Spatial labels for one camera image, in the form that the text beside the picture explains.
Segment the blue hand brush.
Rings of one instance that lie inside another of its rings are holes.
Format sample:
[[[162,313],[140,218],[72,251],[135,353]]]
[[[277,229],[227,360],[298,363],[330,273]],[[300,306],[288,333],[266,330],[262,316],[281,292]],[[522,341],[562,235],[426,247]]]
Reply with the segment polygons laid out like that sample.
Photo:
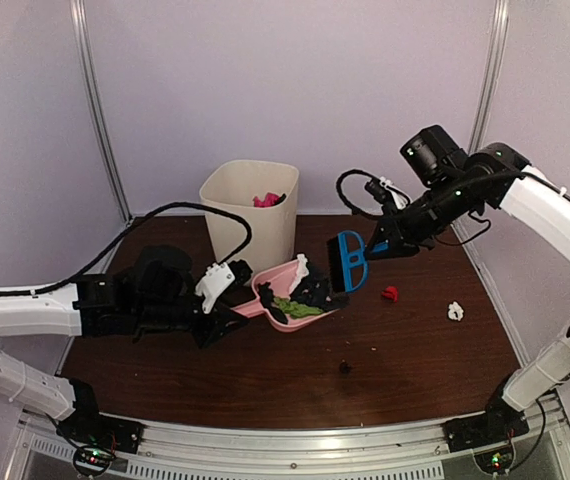
[[[353,230],[344,230],[326,242],[330,281],[336,293],[354,293],[364,286],[369,275],[366,244]]]

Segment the pink plastic dustpan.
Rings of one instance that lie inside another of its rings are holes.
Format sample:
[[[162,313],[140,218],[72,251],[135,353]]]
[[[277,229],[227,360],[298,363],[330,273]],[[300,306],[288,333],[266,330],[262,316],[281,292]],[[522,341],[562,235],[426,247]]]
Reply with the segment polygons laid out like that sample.
[[[254,299],[232,310],[246,318],[263,315],[282,333],[293,333],[349,305],[349,297],[335,293],[329,277],[305,254],[256,274],[250,288]]]

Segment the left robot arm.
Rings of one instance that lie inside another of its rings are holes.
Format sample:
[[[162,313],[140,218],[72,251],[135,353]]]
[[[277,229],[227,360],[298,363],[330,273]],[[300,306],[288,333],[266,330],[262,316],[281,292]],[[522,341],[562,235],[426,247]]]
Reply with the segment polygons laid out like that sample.
[[[201,348],[242,326],[245,319],[220,297],[245,285],[243,260],[209,266],[200,279],[192,260],[171,246],[148,246],[114,275],[80,275],[61,287],[0,290],[0,337],[58,335],[96,338],[188,332]],[[109,433],[92,387],[42,372],[0,350],[0,395],[69,424],[88,444]]]

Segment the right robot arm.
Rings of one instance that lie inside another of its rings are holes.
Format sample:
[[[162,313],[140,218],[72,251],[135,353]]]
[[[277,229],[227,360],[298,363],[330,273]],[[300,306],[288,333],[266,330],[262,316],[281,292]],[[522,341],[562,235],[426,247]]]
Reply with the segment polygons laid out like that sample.
[[[431,249],[451,223],[491,208],[570,265],[570,195],[514,148],[495,142],[468,154],[435,124],[408,140],[400,154],[425,191],[401,209],[384,209],[365,248],[367,259],[409,257]],[[500,440],[515,426],[516,413],[569,377],[570,324],[503,383],[490,410],[479,417],[478,433],[487,441]]]

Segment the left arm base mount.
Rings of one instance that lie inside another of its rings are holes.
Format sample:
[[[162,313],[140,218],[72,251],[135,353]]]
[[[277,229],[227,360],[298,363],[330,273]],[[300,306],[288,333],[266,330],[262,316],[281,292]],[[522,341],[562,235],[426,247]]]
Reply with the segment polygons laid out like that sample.
[[[73,411],[57,421],[61,436],[118,452],[136,454],[142,438],[142,423],[101,414],[93,388],[80,380],[69,379],[73,388]]]

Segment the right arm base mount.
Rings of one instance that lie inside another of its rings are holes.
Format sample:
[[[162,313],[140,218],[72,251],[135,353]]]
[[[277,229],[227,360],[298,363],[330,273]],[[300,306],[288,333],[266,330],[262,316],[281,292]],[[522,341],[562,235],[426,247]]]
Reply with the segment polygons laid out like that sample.
[[[442,425],[450,452],[476,449],[501,443],[529,432],[522,411],[514,410],[503,399],[507,379],[504,379],[489,398],[485,410],[468,417],[458,417]]]

